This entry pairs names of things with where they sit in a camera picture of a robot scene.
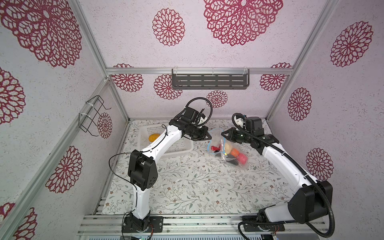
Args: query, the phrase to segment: white plastic basket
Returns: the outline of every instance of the white plastic basket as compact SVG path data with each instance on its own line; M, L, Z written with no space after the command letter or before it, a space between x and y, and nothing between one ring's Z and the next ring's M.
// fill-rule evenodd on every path
M139 151L147 147L151 142L148 140L149 136L154 133L162 134L165 129L161 125L168 126L168 123L160 123L155 125L142 126L139 128L139 134L137 135L137 147ZM161 158L165 157L178 157L183 156L193 150L193 141L185 137L176 141L170 148L163 154Z

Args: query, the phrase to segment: cable tie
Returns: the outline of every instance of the cable tie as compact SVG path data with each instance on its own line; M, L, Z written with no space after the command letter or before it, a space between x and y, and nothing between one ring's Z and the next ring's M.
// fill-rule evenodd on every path
M81 115L87 115L89 118L91 118L91 116L88 115L88 114L86 114L86 113L79 113L79 114L81 114Z

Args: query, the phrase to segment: red floral pattern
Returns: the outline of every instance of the red floral pattern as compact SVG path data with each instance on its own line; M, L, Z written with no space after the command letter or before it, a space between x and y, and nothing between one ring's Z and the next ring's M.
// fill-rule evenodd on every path
M331 156L320 148L312 149L307 155L307 168L319 180L327 180L333 173Z
M169 8L158 11L152 21L156 39L165 46L174 46L184 37L185 28L179 13Z
M172 88L172 76L169 74L158 76L155 79L153 87L157 95L168 100L178 98L183 92L183 90L175 90Z
M0 16L20 46L38 60L66 68L79 58L79 25L66 0L3 0Z
M311 109L311 95L305 88L294 90L288 101L289 116L295 121L303 120L307 117Z
M0 207L0 224L11 211L15 203L7 202L6 204Z
M207 28L221 43L244 45L265 33L283 0L204 0Z
M228 96L224 91L214 90L207 95L207 99L212 103L213 108L224 106L228 100Z
M0 125L18 118L25 106L25 95L19 81L0 68Z
M133 68L129 64L117 64L115 68ZM111 75L113 82L127 92L136 92L143 87L143 78L141 74L115 74Z
M271 68L291 68L292 66L289 63L278 63L272 65ZM263 74L260 78L260 86L267 90L273 91L279 89L283 84L287 75L285 74Z
M102 113L97 121L97 129L100 136L109 138L112 133L112 120L108 113Z
M372 26L355 22L344 29L331 48L331 61L338 67L348 66L363 56L372 41Z
M79 179L83 167L82 161L79 150L70 146L45 186L50 192L64 193L68 191Z
M24 217L22 224L17 228L13 235L14 240L31 240L35 235L37 227L37 214L35 208L31 207L27 216Z

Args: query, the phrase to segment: wall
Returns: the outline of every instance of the wall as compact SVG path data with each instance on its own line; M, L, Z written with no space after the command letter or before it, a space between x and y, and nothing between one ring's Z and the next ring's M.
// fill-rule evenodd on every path
M109 67L291 67L325 0L271 2L80 0ZM133 118L171 118L197 96L216 102L213 117L264 117L284 79L252 75L246 91L181 93L166 75L114 76Z
M112 78L120 80L126 79L126 76L114 75ZM142 79L144 84L139 91L127 92L118 88L131 118L172 118L195 97L206 97L211 101L214 118L228 118L237 112L264 117L278 92L262 89L259 84L251 84L246 90L173 90L169 88L170 75L146 74L142 75ZM251 83L260 79L261 75L250 76ZM193 102L191 107L198 111L205 108L205 115L209 114L209 106L204 101Z
M102 123L100 129L93 124L90 127L90 132L98 136L79 131L31 204L37 215L37 226L28 228L33 240L74 239L84 215L93 214L98 206L109 173L108 159L115 154L125 127L111 88L106 87L101 97L106 108L111 109L101 108L101 117L90 112L92 117L96 114L97 124Z
M56 3L0 1L0 222L102 80Z
M383 10L380 0L341 1L269 120L288 153L333 185L334 239L381 238Z

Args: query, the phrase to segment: table surface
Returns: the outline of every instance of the table surface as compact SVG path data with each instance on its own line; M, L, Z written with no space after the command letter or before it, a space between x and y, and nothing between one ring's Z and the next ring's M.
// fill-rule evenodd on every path
M139 128L167 120L131 121L124 152L137 148ZM232 127L231 120L210 120L209 129ZM265 134L270 129L263 120ZM207 152L209 141L194 142L193 151L180 157L161 158L159 177L151 188L149 206L153 214L254 214L259 209L293 196L277 169L249 144L236 144L248 157L243 168L222 162ZM127 176L129 154L121 155L116 174ZM111 181L103 214L124 214L132 208L132 185L116 176Z

